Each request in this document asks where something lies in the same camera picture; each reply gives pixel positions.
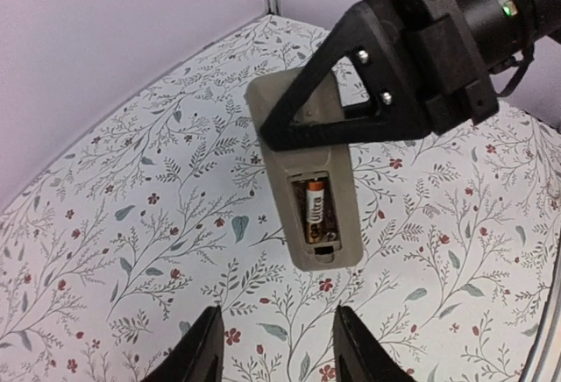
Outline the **grey battery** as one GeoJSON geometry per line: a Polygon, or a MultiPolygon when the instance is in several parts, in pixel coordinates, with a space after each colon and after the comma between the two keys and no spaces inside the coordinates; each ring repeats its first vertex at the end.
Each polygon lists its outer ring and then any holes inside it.
{"type": "Polygon", "coordinates": [[[308,244],[335,241],[338,237],[335,208],[326,178],[305,183],[305,239],[308,244]]]}

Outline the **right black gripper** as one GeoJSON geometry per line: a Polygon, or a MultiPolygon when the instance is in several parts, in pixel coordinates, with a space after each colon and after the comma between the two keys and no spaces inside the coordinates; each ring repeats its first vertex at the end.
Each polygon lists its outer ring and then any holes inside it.
{"type": "Polygon", "coordinates": [[[498,111],[486,64],[456,0],[394,0],[394,6],[363,0],[314,51],[259,133],[275,151],[416,140],[428,136],[430,126],[447,132],[498,111]],[[342,116],[297,124],[297,112],[329,74],[336,76],[342,116]],[[415,95],[420,77],[422,102],[415,95]]]}

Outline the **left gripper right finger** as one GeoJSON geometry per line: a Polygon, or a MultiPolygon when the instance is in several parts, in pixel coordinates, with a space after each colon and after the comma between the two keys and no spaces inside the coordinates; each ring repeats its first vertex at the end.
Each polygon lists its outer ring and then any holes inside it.
{"type": "Polygon", "coordinates": [[[336,381],[412,381],[412,377],[389,356],[352,308],[337,307],[332,334],[336,381]]]}

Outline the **floral patterned table mat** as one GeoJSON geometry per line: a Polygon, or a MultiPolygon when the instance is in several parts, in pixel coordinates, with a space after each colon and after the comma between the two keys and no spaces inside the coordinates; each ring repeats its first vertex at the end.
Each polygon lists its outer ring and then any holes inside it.
{"type": "Polygon", "coordinates": [[[515,381],[552,280],[560,135],[501,105],[352,148],[362,261],[292,264],[244,95],[324,30],[266,17],[143,90],[1,217],[1,378],[139,381],[209,305],[227,381],[330,381],[347,304],[419,381],[515,381]]]}

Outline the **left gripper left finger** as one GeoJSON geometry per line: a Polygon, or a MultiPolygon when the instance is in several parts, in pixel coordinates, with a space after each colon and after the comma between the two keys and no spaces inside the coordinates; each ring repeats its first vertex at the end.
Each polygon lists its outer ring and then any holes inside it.
{"type": "Polygon", "coordinates": [[[216,382],[224,369],[224,321],[219,306],[206,307],[145,382],[216,382]]]}

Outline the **grey white remote control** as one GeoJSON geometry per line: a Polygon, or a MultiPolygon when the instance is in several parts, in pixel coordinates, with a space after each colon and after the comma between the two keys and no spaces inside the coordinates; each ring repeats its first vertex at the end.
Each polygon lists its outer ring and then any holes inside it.
{"type": "MultiPolygon", "coordinates": [[[[302,68],[265,74],[250,81],[245,99],[256,131],[302,68]]],[[[336,77],[323,78],[296,114],[298,124],[320,124],[344,118],[336,77]]],[[[363,258],[359,207],[348,145],[274,152],[264,138],[259,145],[294,265],[306,272],[345,268],[363,258]],[[311,243],[306,221],[307,182],[325,182],[323,234],[311,243]]]]}

